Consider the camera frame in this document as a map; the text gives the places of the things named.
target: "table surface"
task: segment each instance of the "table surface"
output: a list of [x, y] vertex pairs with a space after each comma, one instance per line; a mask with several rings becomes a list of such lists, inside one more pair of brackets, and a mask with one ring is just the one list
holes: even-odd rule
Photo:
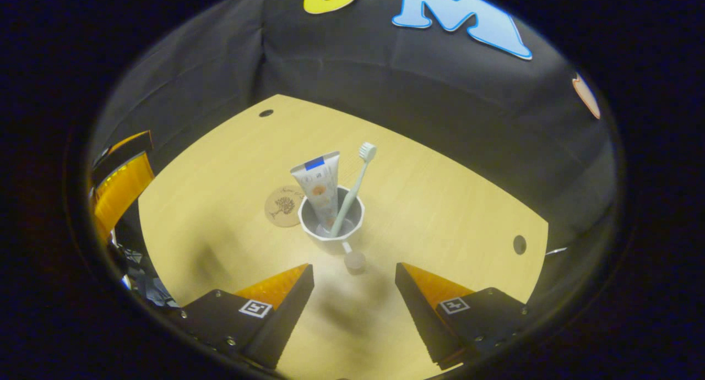
[[[260, 112], [272, 109], [268, 117]], [[264, 215], [290, 169], [340, 150], [338, 183], [351, 187], [363, 142], [378, 147], [360, 199], [353, 250], [367, 272], [318, 247], [300, 225]], [[389, 129], [277, 95], [227, 120], [176, 157], [139, 198], [149, 256], [180, 305], [215, 288], [236, 292], [313, 264], [315, 287], [277, 369], [292, 378], [427, 378], [431, 362], [394, 284], [407, 262], [471, 290], [496, 287], [526, 302], [544, 262], [548, 224], [507, 192]], [[516, 235], [527, 249], [518, 255]]]

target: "coaster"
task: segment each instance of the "coaster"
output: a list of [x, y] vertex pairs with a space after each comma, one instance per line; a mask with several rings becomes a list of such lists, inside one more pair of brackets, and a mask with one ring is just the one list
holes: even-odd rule
[[299, 224], [298, 210], [304, 192], [298, 186], [284, 186], [274, 190], [264, 203], [264, 215], [274, 225], [292, 227]]

